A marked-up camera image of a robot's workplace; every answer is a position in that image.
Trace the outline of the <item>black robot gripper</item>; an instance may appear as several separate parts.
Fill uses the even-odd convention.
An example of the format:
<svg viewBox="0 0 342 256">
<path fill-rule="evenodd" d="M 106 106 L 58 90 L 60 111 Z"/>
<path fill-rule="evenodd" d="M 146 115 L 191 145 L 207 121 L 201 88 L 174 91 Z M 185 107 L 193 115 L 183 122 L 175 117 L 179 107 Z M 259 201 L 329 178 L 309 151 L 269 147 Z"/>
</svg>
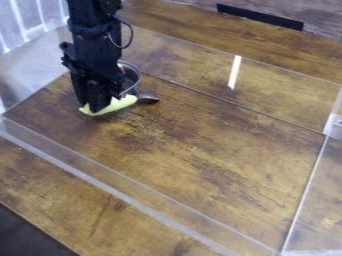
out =
<svg viewBox="0 0 342 256">
<path fill-rule="evenodd" d="M 75 95 L 82 106 L 100 111 L 119 96 L 124 74 L 118 66 L 122 51 L 122 24 L 68 24 L 72 42 L 63 42 L 62 64 L 71 72 Z"/>
</svg>

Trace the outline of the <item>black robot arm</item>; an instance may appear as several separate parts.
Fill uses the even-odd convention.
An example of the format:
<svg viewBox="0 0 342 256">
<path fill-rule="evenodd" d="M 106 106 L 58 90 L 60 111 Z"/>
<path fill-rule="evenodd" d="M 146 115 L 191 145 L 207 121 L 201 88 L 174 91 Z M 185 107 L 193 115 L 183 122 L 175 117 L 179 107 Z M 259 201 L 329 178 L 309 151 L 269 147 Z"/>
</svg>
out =
<svg viewBox="0 0 342 256">
<path fill-rule="evenodd" d="M 122 0 L 66 0 L 72 42 L 63 42 L 62 64 L 70 69 L 76 98 L 96 113 L 123 90 Z"/>
</svg>

